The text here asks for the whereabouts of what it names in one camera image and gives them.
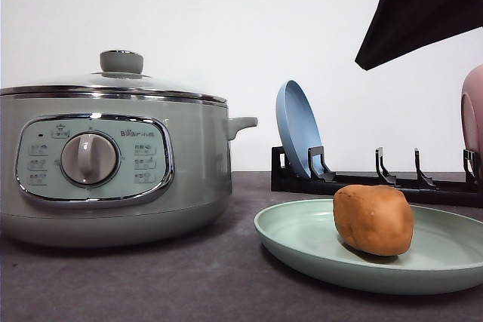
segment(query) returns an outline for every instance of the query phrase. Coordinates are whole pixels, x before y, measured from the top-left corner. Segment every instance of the brown potato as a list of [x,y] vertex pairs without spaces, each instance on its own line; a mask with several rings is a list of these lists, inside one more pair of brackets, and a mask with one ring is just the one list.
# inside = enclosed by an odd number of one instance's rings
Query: brown potato
[[344,241],[378,256],[409,249],[414,218],[402,192],[390,186],[349,185],[334,195],[334,220]]

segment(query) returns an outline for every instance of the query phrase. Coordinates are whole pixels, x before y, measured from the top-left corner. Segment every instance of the green plate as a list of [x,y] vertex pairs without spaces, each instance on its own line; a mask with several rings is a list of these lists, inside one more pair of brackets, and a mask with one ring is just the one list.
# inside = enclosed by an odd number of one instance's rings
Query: green plate
[[483,283],[483,222],[411,206],[414,234],[400,256],[373,256],[343,243],[332,199],[293,201],[260,211],[263,245],[290,267],[321,281],[388,294],[436,294]]

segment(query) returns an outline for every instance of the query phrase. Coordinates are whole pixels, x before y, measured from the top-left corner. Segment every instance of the lid knob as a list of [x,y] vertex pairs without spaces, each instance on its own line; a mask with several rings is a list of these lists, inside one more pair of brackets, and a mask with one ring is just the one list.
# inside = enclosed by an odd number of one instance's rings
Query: lid knob
[[103,72],[123,72],[141,74],[143,56],[131,51],[104,51],[100,54],[100,68]]

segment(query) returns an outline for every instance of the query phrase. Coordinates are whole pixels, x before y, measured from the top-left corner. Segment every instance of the dish rack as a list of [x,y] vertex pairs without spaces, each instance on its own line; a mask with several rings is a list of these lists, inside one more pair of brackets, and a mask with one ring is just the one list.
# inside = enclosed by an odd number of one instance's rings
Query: dish rack
[[[272,147],[272,191],[333,195],[340,188],[351,184],[389,185],[401,190],[410,203],[483,207],[483,182],[478,173],[472,171],[479,170],[480,158],[473,151],[463,150],[464,181],[435,180],[425,175],[420,169],[418,149],[414,149],[416,179],[398,177],[390,173],[384,167],[382,147],[377,148],[375,152],[375,176],[332,171],[325,163],[324,146],[309,148],[308,156],[310,179],[304,179],[292,171],[284,148]],[[316,157],[320,157],[324,173],[318,173],[313,167],[313,160]]]

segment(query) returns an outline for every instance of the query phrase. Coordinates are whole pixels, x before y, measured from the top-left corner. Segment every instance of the gray countertop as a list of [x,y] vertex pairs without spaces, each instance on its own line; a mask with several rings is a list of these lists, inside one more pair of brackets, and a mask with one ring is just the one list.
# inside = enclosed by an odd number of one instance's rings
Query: gray countertop
[[[169,241],[63,250],[1,237],[1,321],[483,319],[483,285],[437,296],[385,296],[326,284],[279,262],[261,245],[255,214],[320,196],[271,192],[269,175],[233,173],[228,210],[214,224]],[[433,207],[483,220],[483,209]]]

